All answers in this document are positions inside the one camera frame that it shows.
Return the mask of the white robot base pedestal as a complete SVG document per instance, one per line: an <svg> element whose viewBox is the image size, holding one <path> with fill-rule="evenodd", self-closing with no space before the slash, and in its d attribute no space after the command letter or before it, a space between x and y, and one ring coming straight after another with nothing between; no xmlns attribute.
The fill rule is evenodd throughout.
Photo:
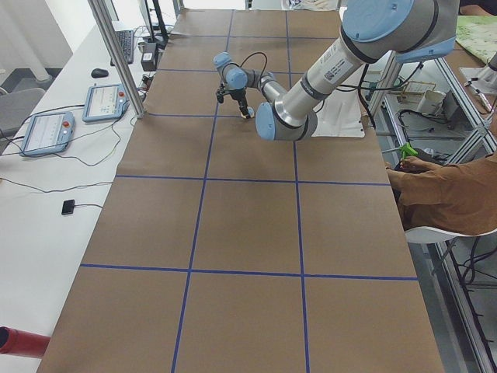
<svg viewBox="0 0 497 373"><path fill-rule="evenodd" d="M314 112L318 125L312 137L363 138L360 101L355 92L334 91Z"/></svg>

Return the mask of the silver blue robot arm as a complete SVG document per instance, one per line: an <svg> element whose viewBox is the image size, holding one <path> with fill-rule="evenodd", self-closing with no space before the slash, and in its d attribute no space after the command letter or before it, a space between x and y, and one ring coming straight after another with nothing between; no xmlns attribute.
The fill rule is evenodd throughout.
<svg viewBox="0 0 497 373"><path fill-rule="evenodd" d="M217 99L227 94L249 117L247 88L265 97L255 113L258 135L268 141L299 141L318 126L314 108L348 77L393 51L399 63L428 61L448 55L456 40L458 1L350 1L339 38L290 90L266 70L248 70L221 52L214 67L221 77Z"/></svg>

